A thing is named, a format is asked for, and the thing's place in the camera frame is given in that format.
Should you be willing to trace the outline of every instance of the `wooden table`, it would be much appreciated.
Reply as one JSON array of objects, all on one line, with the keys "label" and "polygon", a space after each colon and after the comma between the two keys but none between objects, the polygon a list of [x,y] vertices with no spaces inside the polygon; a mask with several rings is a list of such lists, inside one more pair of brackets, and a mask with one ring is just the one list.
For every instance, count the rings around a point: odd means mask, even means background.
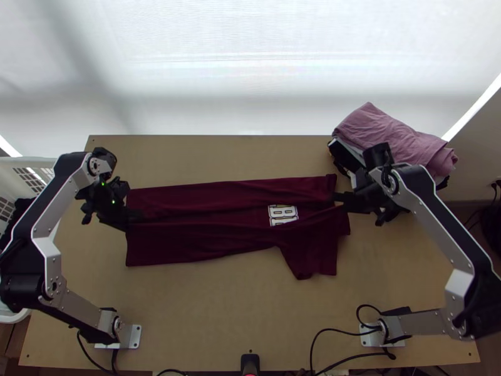
[{"label": "wooden table", "polygon": [[[335,172],[328,137],[304,136],[91,136],[118,157],[115,175],[131,188],[218,180],[315,176]],[[340,177],[337,190],[349,189]],[[314,334],[326,327],[356,331],[355,309],[413,310],[444,304],[451,267],[411,215],[383,227],[375,217],[350,215],[351,235],[341,241],[338,275],[297,281],[278,249],[190,264],[126,268],[122,232],[80,224],[75,201],[61,221],[56,244],[68,286],[99,306],[113,306],[143,325],[138,350],[122,351],[123,370],[238,370],[252,350],[263,370],[308,367]],[[374,318],[367,312],[366,319]],[[91,368],[76,330],[34,312],[20,364]],[[374,351],[360,339],[325,333],[317,341],[319,370],[344,357]],[[101,364],[111,353],[90,349]],[[342,368],[384,368],[478,362],[475,343],[446,336],[413,337],[384,357],[353,360]]]}]

